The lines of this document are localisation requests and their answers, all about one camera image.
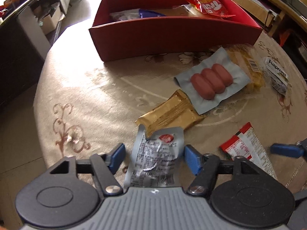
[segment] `sausage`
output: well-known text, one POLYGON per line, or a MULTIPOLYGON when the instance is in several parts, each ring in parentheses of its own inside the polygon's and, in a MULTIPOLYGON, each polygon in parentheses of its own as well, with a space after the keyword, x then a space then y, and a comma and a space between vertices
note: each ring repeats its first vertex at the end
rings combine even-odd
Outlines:
POLYGON ((201 74, 194 74, 191 77, 191 83, 194 89, 203 99, 212 100, 214 98, 215 92, 212 86, 201 74))
POLYGON ((206 78, 209 83, 211 84, 211 86, 213 87, 213 90, 217 93, 217 94, 222 94, 225 91, 225 85, 222 81, 222 79, 219 77, 219 75, 217 75, 215 72, 213 72, 211 69, 209 68, 204 68, 201 71, 201 75, 206 78))
POLYGON ((220 64, 214 64, 211 68, 222 79, 225 86, 230 86, 233 83, 231 74, 220 64))

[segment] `beige tablecloth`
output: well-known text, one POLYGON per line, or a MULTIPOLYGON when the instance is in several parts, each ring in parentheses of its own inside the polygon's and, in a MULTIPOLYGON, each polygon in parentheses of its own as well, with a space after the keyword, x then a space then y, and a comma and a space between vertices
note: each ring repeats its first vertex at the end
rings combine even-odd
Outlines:
MULTIPOLYGON (((63 156, 88 158, 117 143, 129 152, 137 132, 135 120, 167 100, 178 86, 174 75, 198 64, 201 53, 168 53, 103 63, 87 23, 69 27, 48 53, 34 102, 39 140, 47 166, 63 156)), ((286 97, 268 89, 265 96, 236 94, 185 132, 185 143, 219 156, 220 144, 251 122, 261 143, 295 143, 307 137, 306 83, 282 48, 265 33, 255 44, 261 57, 271 56, 289 75, 286 97)), ((269 154, 278 180, 298 191, 307 178, 303 159, 269 154)), ((116 178, 123 184, 122 168, 116 178)), ((182 164, 184 187, 193 180, 182 164)), ((220 178, 222 182, 229 177, 220 178)))

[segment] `floor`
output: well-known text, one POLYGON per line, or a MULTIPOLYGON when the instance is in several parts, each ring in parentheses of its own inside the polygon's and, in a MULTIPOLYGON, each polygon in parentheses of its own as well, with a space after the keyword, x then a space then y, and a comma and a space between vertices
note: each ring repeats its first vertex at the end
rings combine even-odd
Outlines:
MULTIPOLYGON (((91 24, 100 1, 71 0, 61 32, 81 21, 91 24)), ((35 92, 36 86, 31 87, 0 112, 0 220, 9 230, 22 226, 14 206, 16 194, 46 170, 33 114, 35 92)))

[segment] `red box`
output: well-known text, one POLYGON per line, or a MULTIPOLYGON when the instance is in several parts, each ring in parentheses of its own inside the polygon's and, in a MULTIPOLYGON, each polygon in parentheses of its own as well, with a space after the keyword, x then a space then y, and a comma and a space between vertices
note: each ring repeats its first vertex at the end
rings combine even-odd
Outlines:
POLYGON ((224 44, 254 45, 262 28, 234 1, 219 0, 233 17, 224 20, 186 16, 112 22, 110 13, 128 9, 173 8, 185 0, 102 0, 92 28, 103 61, 157 53, 202 52, 224 44))

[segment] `gold snack wrapper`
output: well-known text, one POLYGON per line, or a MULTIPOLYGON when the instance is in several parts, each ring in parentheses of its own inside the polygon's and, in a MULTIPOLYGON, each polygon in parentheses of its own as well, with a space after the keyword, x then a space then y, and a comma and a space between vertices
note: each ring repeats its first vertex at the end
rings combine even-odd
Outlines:
POLYGON ((251 79, 252 82, 247 87, 259 89, 265 86, 263 77, 265 65, 253 46, 237 44, 227 46, 225 49, 231 61, 237 64, 251 79))
POLYGON ((139 117, 136 123, 145 126, 146 136, 149 137, 156 130, 163 128, 179 126, 185 130, 205 117, 198 115, 183 91, 177 90, 167 101, 139 117))

